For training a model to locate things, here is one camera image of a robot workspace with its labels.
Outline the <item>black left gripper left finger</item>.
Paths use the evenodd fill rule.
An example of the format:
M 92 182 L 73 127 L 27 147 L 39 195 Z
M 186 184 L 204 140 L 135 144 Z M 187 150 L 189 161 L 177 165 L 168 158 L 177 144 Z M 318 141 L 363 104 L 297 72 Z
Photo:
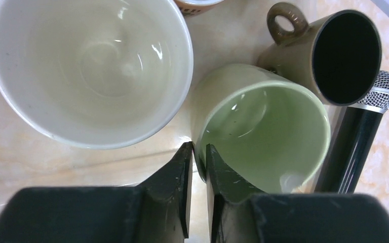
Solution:
M 28 187 L 0 214 L 0 242 L 183 242 L 191 142 L 136 186 Z

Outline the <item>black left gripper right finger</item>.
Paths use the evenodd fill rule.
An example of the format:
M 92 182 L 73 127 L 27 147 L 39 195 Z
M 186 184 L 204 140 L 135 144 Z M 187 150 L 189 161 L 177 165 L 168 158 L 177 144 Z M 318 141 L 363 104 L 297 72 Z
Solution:
M 261 191 L 206 147 L 211 242 L 389 242 L 389 214 L 366 194 Z

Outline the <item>light green mug front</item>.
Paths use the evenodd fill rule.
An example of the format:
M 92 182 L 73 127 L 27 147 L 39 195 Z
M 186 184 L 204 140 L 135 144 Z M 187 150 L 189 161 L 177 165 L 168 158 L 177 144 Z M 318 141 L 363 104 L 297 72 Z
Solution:
M 263 68 L 227 64 L 207 74 L 192 95 L 194 157 L 206 178 L 206 147 L 267 193 L 309 181 L 329 149 L 323 103 L 307 88 Z

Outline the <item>yellow mug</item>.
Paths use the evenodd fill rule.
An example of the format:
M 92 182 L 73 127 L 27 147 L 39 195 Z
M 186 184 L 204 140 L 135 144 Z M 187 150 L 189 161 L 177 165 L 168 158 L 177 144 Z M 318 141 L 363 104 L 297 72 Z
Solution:
M 56 141 L 139 143 L 176 115 L 192 74 L 174 1 L 0 1 L 0 93 Z

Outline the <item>small grey blue mug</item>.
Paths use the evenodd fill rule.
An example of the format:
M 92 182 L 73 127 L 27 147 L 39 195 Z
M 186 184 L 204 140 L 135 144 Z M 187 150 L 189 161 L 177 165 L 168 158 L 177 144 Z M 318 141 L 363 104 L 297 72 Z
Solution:
M 224 0 L 174 0 L 184 17 L 204 13 Z

